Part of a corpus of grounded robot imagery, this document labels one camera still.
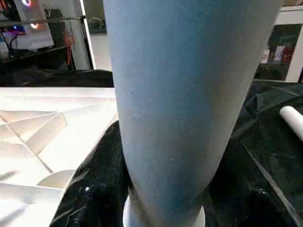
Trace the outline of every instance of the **white pipe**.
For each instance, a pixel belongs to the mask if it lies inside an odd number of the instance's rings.
[[[280,115],[299,139],[303,141],[303,116],[292,106],[283,107],[280,110]]]
[[[105,0],[130,227],[190,227],[280,0]]]

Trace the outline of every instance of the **shelf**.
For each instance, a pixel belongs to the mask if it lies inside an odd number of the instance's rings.
[[[260,63],[261,67],[269,68],[269,67],[288,67],[290,64],[288,63]]]
[[[7,58],[7,59],[4,59],[4,60],[0,60],[0,64],[1,63],[5,64],[5,63],[8,63],[8,62],[17,61],[17,60],[21,60],[21,59],[25,59],[25,58],[30,58],[30,57],[34,57],[34,56],[37,56],[37,55],[40,55],[40,54],[53,52],[53,51],[58,51],[58,50],[63,50],[63,49],[66,49],[66,46],[54,47],[54,48],[47,49],[47,50],[39,50],[37,52],[24,52],[24,55],[16,56],[14,58]]]
[[[303,10],[303,6],[285,6],[280,9],[280,12]]]
[[[65,20],[83,20],[85,16],[82,17],[61,17],[61,18],[49,18],[49,19],[37,19],[37,20],[26,20],[26,21],[1,21],[0,27],[8,27],[8,26],[21,26],[21,25],[29,25],[35,23],[59,23]]]

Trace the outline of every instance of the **orange wire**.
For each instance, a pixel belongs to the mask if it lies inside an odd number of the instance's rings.
[[[7,7],[7,5],[5,4],[4,0],[1,0],[1,4],[2,4],[4,10],[7,10],[7,9],[8,9],[8,7]]]
[[[67,47],[67,65],[71,63],[71,46],[73,43],[73,37],[69,35],[68,31],[64,31],[64,43]]]

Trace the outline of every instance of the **gray tube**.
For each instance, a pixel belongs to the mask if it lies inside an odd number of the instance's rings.
[[[189,227],[281,1],[104,2],[133,182],[130,226]]]

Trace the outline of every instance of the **white wall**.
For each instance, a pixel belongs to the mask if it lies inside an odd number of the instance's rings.
[[[91,34],[90,40],[96,69],[112,71],[108,36],[106,34]]]

